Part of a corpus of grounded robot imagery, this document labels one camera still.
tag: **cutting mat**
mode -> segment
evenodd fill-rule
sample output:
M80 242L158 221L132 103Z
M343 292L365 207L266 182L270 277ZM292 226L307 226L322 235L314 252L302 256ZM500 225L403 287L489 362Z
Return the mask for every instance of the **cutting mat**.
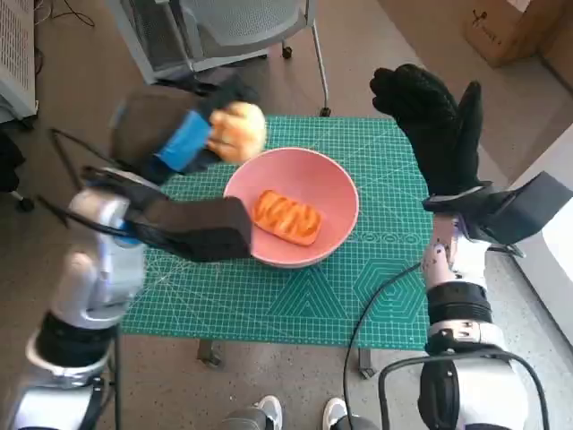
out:
M427 192L393 121L272 116L268 126L267 148L317 150L354 179L361 210L352 235L324 262L294 271L254 260L196 264L149 250L145 288L124 320L126 332L346 345L372 292L420 260L432 228L420 203ZM221 165L175 177L164 191L176 200L220 196L234 171ZM358 344L422 348L425 306L416 271L379 299Z

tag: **bread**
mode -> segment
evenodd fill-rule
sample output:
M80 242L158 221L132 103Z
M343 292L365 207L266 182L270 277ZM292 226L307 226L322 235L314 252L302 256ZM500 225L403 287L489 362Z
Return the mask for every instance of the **bread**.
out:
M319 234L322 216L312 206L275 191L261 194L252 209L253 222L265 231L297 245L309 246Z
M211 132L207 147L226 163L243 164L261 153L267 126L261 109L249 103L234 102L210 116Z

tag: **wire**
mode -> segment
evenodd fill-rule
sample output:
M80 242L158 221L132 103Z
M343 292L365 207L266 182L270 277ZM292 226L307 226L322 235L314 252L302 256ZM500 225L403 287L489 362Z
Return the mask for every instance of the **wire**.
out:
M104 235L110 235L110 236L115 236L115 237L133 237L133 235L131 235L127 231L120 230L119 228L113 228L110 226L104 226L102 224L98 224L97 222L92 221L91 219L87 219L78 213L69 211L69 210L64 209L64 208L60 208L59 206L56 206L55 204L46 200L46 198L42 195L38 195L37 199L42 205L44 205L44 207L46 207L46 209L51 211L59 219L62 219L62 220L72 219L72 220L82 224L83 226L85 226L87 228L91 228L92 230L95 230L95 231L102 233Z
M387 279L384 282L382 282L382 284L378 287L376 292L372 295L372 298L370 299L370 301L368 302L368 304L366 305L366 307L362 311L362 314L360 315L360 318L358 319L358 323L356 324L354 331L352 332L352 337L350 338L350 343L348 344L348 349L346 350L346 357L344 359L344 370L343 370L343 378L342 378L342 390L344 392L344 402L346 403L346 411L348 413L348 424L350 425L350 430L355 430L358 428L358 427L353 426L353 415L352 415L352 410L350 408L350 393L348 392L348 359L350 358L350 352L352 351L352 348L355 344L356 336L358 335L358 332L362 328L362 325L363 325L364 321L366 320L366 316L370 313L372 306L374 305L374 303L376 303L376 300L378 299L378 297L380 297L380 295L382 294L384 289L389 287L394 282L402 279L408 273L415 271L418 267L420 267L419 262L417 262L413 266L408 267L407 269L404 269L398 275L395 275L392 278Z
M550 430L549 426L549 411L547 409L547 399L545 398L545 393L543 391L543 386L539 376L533 369L533 367L526 362L526 360L517 354L513 354L508 351L503 351L495 348L481 349L478 351L466 352L466 353L446 353L439 356L429 356L429 357L417 357L417 358L406 358L404 360L397 361L391 365L387 365L382 369L380 377L378 379L378 396L380 399L380 409L382 415L382 430L389 430L389 412L388 412L388 401L386 399L386 377L394 372L395 370L401 369L406 366L420 365L424 363L436 363L441 361L456 361L465 360L468 358L477 357L490 357L490 358L506 358L509 360L517 361L521 364L531 376L534 381L535 388L537 389L537 395L539 396L539 408L541 410L541 417L543 422L543 430Z
M50 141L54 145L54 149L56 150L58 156L60 157L60 160L62 160L62 164L64 164L65 170L67 171L68 176L72 180L73 185L75 186L77 191L80 191L83 188L83 183L80 180L80 176L75 171L75 168L73 168L72 161L70 160L70 157L68 156L67 152L64 150L62 143L58 139L58 135L66 137L70 141L81 146L84 150L91 152L93 155L95 155L99 159L103 159L105 162L111 164L115 168L121 168L121 166L119 166L119 163L117 163L117 161L109 158L106 154L100 152L93 145L83 141L82 139L78 139L77 137L72 136L71 134L57 128L50 128L48 130L48 133L50 136Z
M48 133L50 136L50 141L52 142L52 145L54 145L54 149L56 150L58 157L60 157L60 160L62 160L62 164L64 164L64 168L72 180L73 186L75 187L76 191L80 191L83 188L83 183L81 182L80 176L73 168L72 161L70 160L70 157L68 157L67 152L65 152L64 148L62 147L62 143L60 143L60 140L57 138L59 131L50 129Z
M523 251L521 251L521 249L519 249L516 245L502 245L502 246L492 245L487 250L493 251L495 253L513 255L514 257L526 258L526 254Z
M115 327L115 339L114 339L114 360L115 366L113 368L114 382L115 382L115 430L121 430L122 428L122 376L121 376L121 328L119 324Z
M101 404L101 407L99 408L98 414L94 417L94 421L93 421L94 423L97 423L99 421L99 419L103 417L104 413L106 412L107 407L109 406L109 402L114 397L116 397L115 396L115 384L113 381L109 382L109 384L107 385L107 389L108 389L108 393L107 393L106 399Z
M52 7L49 14L50 19L55 20L63 16L74 15L78 20L86 24L88 27L91 27L92 29L96 27L96 23L88 15L86 15L85 13L76 12L68 3L68 0L64 0L64 3L66 6L68 6L70 12L64 12L64 13L59 13L58 15L54 15L54 8Z
M37 12L39 9L43 8L44 4L44 0L42 0L35 8L34 8L34 13ZM34 25L38 25L41 24L42 22L44 22L45 20L47 20L48 18L50 18L52 16L52 12L54 11L54 0L50 1L50 7L47 11L47 13L42 16L38 21L34 21Z

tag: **chair wheel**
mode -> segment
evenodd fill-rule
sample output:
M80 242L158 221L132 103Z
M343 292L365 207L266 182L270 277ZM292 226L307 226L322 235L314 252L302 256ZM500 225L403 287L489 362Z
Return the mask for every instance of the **chair wheel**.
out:
M289 60L293 56L293 49L291 47L283 47L283 58Z
M22 199L16 204L16 209L20 212L32 212L34 210L34 201Z

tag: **shoe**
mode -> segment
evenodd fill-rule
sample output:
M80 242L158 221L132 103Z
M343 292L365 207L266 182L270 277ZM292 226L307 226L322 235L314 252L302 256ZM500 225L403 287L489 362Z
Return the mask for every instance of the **shoe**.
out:
M346 415L348 415L346 403L338 397L330 399L322 414L322 430L330 430L333 425Z
M283 408L275 396L265 396L255 403L254 406L262 410L272 421L273 430L281 430L283 428Z

